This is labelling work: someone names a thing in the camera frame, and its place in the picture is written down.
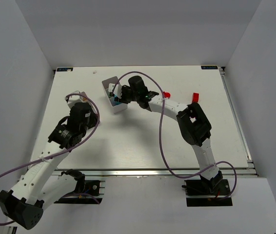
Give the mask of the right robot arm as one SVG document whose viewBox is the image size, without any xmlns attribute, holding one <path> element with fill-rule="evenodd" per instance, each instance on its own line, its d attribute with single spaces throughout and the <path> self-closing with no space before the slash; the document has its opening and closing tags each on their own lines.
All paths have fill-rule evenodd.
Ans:
<svg viewBox="0 0 276 234">
<path fill-rule="evenodd" d="M 129 85 L 109 84 L 108 91 L 116 102 L 129 104 L 136 102 L 150 112 L 177 121 L 183 139 L 192 146 L 200 168 L 200 179 L 206 190 L 213 192 L 223 176 L 211 149 L 211 124 L 201 106 L 193 102 L 182 104 L 170 100 L 164 92 L 150 91 L 140 76 L 129 79 Z"/>
</svg>

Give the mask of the small red sloped lego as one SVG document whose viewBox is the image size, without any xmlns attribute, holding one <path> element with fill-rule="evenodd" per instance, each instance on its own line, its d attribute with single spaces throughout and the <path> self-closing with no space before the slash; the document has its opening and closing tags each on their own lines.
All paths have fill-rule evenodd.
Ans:
<svg viewBox="0 0 276 234">
<path fill-rule="evenodd" d="M 169 92 L 163 92 L 164 98 L 170 98 L 171 94 Z"/>
</svg>

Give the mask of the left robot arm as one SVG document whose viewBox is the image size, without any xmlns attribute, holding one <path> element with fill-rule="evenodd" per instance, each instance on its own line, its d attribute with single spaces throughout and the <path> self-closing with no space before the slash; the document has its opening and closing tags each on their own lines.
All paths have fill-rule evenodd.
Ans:
<svg viewBox="0 0 276 234">
<path fill-rule="evenodd" d="M 32 229 L 51 204 L 67 194 L 81 194 L 87 190 L 85 175 L 69 169 L 51 186 L 46 182 L 72 151 L 82 141 L 89 128 L 97 123 L 97 114 L 87 102 L 78 102 L 70 108 L 70 114 L 61 119 L 48 137 L 48 142 L 35 163 L 20 181 L 9 191 L 0 192 L 0 208 L 4 215 L 22 226 Z"/>
</svg>

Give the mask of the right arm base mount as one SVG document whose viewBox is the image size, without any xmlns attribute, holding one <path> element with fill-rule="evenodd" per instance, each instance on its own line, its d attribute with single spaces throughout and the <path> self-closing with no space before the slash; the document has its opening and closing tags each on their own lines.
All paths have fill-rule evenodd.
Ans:
<svg viewBox="0 0 276 234">
<path fill-rule="evenodd" d="M 185 180 L 182 188 L 186 195 L 187 207 L 229 207 L 233 206 L 231 190 L 227 179 L 223 179 L 213 191 L 210 191 L 201 180 Z"/>
</svg>

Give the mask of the blue round toy piece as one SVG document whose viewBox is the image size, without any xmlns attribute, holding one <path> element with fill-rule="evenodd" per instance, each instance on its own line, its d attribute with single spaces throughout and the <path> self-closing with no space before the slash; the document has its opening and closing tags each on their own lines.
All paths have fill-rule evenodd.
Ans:
<svg viewBox="0 0 276 234">
<path fill-rule="evenodd" d="M 119 103 L 119 98 L 115 96 L 114 97 L 114 102 Z"/>
</svg>

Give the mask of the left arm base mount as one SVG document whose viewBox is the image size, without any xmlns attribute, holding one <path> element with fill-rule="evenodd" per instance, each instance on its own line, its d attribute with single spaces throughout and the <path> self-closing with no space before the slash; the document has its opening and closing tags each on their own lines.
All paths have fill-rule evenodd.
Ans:
<svg viewBox="0 0 276 234">
<path fill-rule="evenodd" d="M 76 185 L 75 189 L 61 197 L 54 204 L 97 204 L 102 202 L 105 181 L 100 179 L 87 179 L 78 170 L 70 169 L 62 171 L 62 175 L 73 177 Z"/>
</svg>

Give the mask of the red lego brick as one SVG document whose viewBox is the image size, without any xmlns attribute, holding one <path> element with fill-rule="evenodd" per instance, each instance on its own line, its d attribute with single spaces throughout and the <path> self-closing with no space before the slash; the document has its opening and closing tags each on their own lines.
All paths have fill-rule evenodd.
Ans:
<svg viewBox="0 0 276 234">
<path fill-rule="evenodd" d="M 192 102 L 193 103 L 198 103 L 199 102 L 199 97 L 200 97 L 199 93 L 193 93 L 193 95 L 192 95 Z"/>
</svg>

